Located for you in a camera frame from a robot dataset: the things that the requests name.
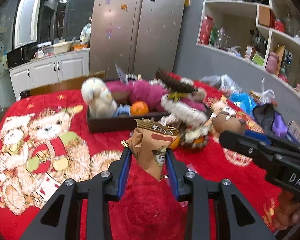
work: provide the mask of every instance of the microwave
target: microwave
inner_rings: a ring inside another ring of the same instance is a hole
[[[38,43],[32,42],[8,52],[8,68],[13,68],[24,63],[30,62],[30,60],[34,58],[34,54],[37,51]]]

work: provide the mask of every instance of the gray wall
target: gray wall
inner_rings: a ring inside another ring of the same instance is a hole
[[[300,126],[300,99],[291,90],[254,66],[196,45],[202,6],[203,0],[192,0],[191,7],[184,10],[173,72],[192,79],[228,74],[242,86],[244,92],[261,91],[261,80],[265,77],[265,89],[274,90],[278,111],[284,120],[293,119]]]

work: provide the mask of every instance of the pink plush toy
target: pink plush toy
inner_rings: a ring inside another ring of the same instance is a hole
[[[165,112],[161,107],[161,97],[168,94],[169,90],[159,85],[151,85],[145,80],[130,80],[128,85],[125,85],[121,81],[116,80],[106,82],[106,86],[112,94],[117,92],[127,93],[130,103],[132,104],[136,101],[144,101],[149,106],[150,111]],[[194,102],[189,98],[181,98],[180,101],[199,111],[206,110],[204,104]]]

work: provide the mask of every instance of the teddy bear print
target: teddy bear print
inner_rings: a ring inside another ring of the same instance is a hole
[[[26,207],[39,206],[32,194],[38,179],[25,169],[28,158],[27,124],[34,114],[7,117],[0,131],[0,207],[8,207],[13,213],[21,214]]]
[[[67,178],[91,179],[119,160],[122,151],[106,150],[90,158],[86,142],[69,131],[82,106],[6,118],[0,132],[0,207],[15,215],[42,208]]]

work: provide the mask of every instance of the white cabinet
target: white cabinet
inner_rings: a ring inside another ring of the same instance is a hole
[[[58,72],[55,57],[31,62],[30,71],[34,87],[40,87],[58,82]]]
[[[89,53],[73,53],[56,57],[59,81],[89,74]]]
[[[29,63],[10,70],[10,77],[16,99],[21,91],[33,88]]]
[[[13,91],[18,99],[21,91],[89,75],[89,51],[38,59],[9,71]]]

